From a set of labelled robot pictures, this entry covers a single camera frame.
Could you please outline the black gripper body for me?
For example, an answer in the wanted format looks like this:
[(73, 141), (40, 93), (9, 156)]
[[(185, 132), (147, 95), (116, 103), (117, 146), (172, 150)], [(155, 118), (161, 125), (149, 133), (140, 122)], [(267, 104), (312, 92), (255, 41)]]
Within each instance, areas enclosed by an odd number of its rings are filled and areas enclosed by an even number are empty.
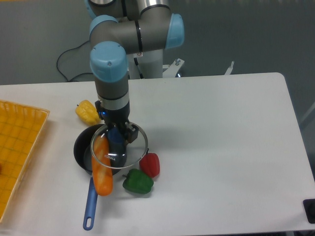
[(101, 101), (95, 102), (97, 114), (106, 124), (125, 124), (129, 122), (130, 103), (128, 102), (123, 108), (118, 110), (109, 110), (101, 106)]

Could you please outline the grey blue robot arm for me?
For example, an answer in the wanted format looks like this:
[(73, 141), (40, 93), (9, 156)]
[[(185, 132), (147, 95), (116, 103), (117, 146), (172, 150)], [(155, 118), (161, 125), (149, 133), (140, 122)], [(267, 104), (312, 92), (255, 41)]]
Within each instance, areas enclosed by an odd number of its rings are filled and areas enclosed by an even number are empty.
[(128, 93), (128, 55), (179, 47), (185, 39), (182, 16), (166, 0), (87, 0), (90, 68), (98, 101), (95, 107), (108, 127), (127, 143), (139, 128), (132, 125)]

